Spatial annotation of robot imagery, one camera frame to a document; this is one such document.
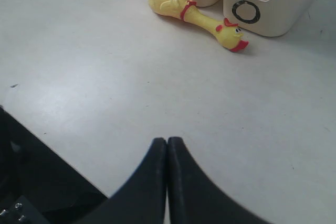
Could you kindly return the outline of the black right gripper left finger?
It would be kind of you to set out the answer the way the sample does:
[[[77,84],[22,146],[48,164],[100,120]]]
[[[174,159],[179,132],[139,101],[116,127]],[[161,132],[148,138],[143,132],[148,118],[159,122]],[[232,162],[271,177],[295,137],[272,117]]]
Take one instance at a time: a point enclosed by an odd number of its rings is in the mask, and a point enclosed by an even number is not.
[[[155,138],[128,181],[86,223],[163,223],[166,204],[167,143]]]

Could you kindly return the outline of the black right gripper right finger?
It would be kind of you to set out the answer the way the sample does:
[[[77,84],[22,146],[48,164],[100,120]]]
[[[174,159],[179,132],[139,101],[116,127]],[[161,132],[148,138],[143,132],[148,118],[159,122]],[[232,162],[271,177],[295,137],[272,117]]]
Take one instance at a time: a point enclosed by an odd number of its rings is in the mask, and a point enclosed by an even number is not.
[[[168,139],[167,157],[171,223],[267,223],[221,191],[199,167],[182,138]]]

